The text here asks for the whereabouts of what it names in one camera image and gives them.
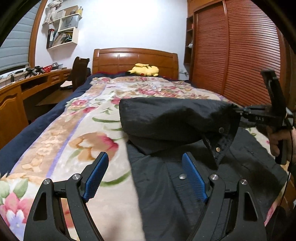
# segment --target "yellow figurine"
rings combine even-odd
[[[156,66],[149,66],[149,64],[135,64],[135,67],[128,72],[131,74],[138,74],[140,76],[157,77],[159,69]]]

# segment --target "desk cabinet door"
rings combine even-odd
[[[28,125],[20,86],[0,95],[0,149]]]

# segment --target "window blind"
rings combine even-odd
[[[29,64],[31,32],[40,3],[41,1],[26,13],[0,47],[0,73],[23,68]]]

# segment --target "louvered door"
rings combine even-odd
[[[198,88],[221,93],[227,47],[223,3],[198,11],[195,19],[197,38],[192,83]]]
[[[280,48],[275,24],[250,0],[226,0],[229,61],[223,95],[241,105],[266,104],[270,98],[260,71],[280,75]]]

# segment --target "bedspread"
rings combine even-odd
[[[97,155],[109,156],[109,167],[93,199],[88,203],[92,218],[106,241],[145,240],[138,197],[122,132],[119,101],[131,97],[175,97],[228,101],[211,91],[196,89],[183,81],[157,77],[93,78],[91,88],[67,102],[65,111],[24,152],[10,175],[0,181],[0,214],[22,241],[35,195],[45,178],[54,182],[81,173]],[[262,145],[269,143],[261,134]],[[62,200],[69,232],[78,240],[66,199]]]

